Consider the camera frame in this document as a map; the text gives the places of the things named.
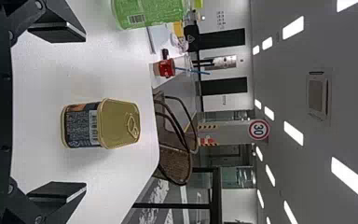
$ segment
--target metal rod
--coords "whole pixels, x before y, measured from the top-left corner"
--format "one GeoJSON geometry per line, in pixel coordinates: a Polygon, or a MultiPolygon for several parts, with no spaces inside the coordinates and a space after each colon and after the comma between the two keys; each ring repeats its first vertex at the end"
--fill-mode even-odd
{"type": "Polygon", "coordinates": [[[181,68],[181,67],[175,67],[176,70],[181,70],[181,71],[187,71],[187,72],[192,72],[192,73],[198,73],[198,74],[203,74],[203,75],[210,75],[211,73],[207,73],[207,72],[201,72],[201,71],[197,71],[197,70],[193,70],[193,69],[187,69],[187,68],[181,68]]]}
{"type": "Polygon", "coordinates": [[[193,167],[193,173],[213,173],[216,167],[193,167]]]}
{"type": "Polygon", "coordinates": [[[135,203],[132,208],[161,208],[161,209],[205,209],[210,210],[207,203],[135,203]]]}

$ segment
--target gold lid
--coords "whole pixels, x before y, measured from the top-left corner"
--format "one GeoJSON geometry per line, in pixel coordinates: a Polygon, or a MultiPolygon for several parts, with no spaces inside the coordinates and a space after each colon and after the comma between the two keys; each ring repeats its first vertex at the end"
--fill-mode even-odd
{"type": "Polygon", "coordinates": [[[141,121],[135,104],[104,99],[98,105],[98,140],[102,147],[123,147],[139,140],[141,121]]]}

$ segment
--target barcode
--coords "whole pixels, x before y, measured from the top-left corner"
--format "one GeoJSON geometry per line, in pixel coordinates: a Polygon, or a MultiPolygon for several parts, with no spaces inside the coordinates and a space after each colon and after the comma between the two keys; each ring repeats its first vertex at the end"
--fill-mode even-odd
{"type": "Polygon", "coordinates": [[[145,15],[129,16],[130,24],[142,23],[146,21],[145,15]]]}
{"type": "Polygon", "coordinates": [[[89,141],[92,145],[98,146],[98,122],[97,122],[97,111],[91,110],[89,112],[89,141]]]}

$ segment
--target ceiling light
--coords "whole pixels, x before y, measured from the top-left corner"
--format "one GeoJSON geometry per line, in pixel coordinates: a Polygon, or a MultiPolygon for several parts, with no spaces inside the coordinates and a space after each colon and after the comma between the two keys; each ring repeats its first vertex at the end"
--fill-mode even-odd
{"type": "Polygon", "coordinates": [[[272,37],[267,38],[265,41],[263,41],[263,49],[271,48],[272,44],[272,37]]]}
{"type": "Polygon", "coordinates": [[[261,196],[260,190],[257,190],[257,196],[258,196],[258,201],[260,202],[260,205],[262,208],[264,208],[264,201],[263,201],[263,197],[261,196]]]}
{"type": "Polygon", "coordinates": [[[283,208],[284,208],[284,211],[286,212],[287,217],[289,217],[290,222],[292,224],[298,224],[298,222],[295,218],[295,215],[293,215],[292,209],[290,209],[290,206],[287,203],[287,201],[284,201],[283,208]]]}
{"type": "Polygon", "coordinates": [[[261,102],[258,100],[255,100],[255,107],[257,107],[258,109],[261,109],[261,102]]]}
{"type": "Polygon", "coordinates": [[[348,7],[358,3],[358,0],[337,0],[337,12],[340,12],[348,7]]]}
{"type": "Polygon", "coordinates": [[[257,153],[258,159],[260,159],[261,161],[263,161],[263,153],[261,153],[259,147],[255,147],[255,152],[257,153]]]}
{"type": "Polygon", "coordinates": [[[282,38],[287,39],[304,30],[304,17],[300,17],[292,23],[285,26],[282,30],[282,38]]]}
{"type": "Polygon", "coordinates": [[[331,160],[331,172],[358,194],[358,174],[334,157],[331,160]]]}
{"type": "Polygon", "coordinates": [[[260,52],[260,47],[257,45],[257,46],[255,46],[254,49],[253,49],[253,54],[256,55],[256,54],[258,54],[259,52],[260,52]]]}
{"type": "Polygon", "coordinates": [[[272,174],[268,165],[266,165],[266,173],[269,178],[269,181],[271,181],[272,186],[275,187],[275,176],[272,174]]]}
{"type": "Polygon", "coordinates": [[[290,123],[284,122],[284,131],[289,134],[296,142],[298,142],[301,146],[304,146],[304,134],[293,127],[290,123]]]}
{"type": "Polygon", "coordinates": [[[269,117],[271,120],[275,120],[275,113],[270,110],[268,107],[264,106],[264,113],[269,117]]]}

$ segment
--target tin can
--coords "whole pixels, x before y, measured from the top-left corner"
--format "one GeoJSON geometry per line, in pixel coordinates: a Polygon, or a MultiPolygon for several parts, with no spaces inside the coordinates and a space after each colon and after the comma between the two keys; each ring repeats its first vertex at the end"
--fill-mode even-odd
{"type": "Polygon", "coordinates": [[[141,134],[138,106],[111,99],[68,105],[61,123],[62,142],[69,148],[113,149],[138,142],[141,134]]]}
{"type": "Polygon", "coordinates": [[[188,0],[111,0],[118,28],[137,29],[182,20],[190,10],[188,0]]]}

